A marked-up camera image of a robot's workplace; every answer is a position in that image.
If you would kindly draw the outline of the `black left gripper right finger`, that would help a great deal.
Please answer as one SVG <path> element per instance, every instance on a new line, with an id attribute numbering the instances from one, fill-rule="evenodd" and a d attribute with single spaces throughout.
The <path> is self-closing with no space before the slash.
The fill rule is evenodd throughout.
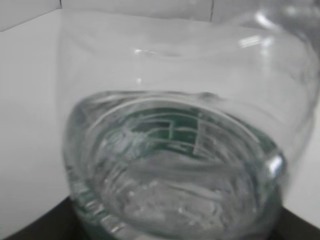
<path id="1" fill-rule="evenodd" d="M 278 222 L 268 240 L 320 240 L 320 229 L 282 208 Z"/>

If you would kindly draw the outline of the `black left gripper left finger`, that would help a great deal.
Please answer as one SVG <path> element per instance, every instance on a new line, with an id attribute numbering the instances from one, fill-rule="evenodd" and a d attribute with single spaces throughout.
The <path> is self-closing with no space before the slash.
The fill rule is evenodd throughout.
<path id="1" fill-rule="evenodd" d="M 67 197 L 46 214 L 5 237 L 5 240 L 92 240 Z"/>

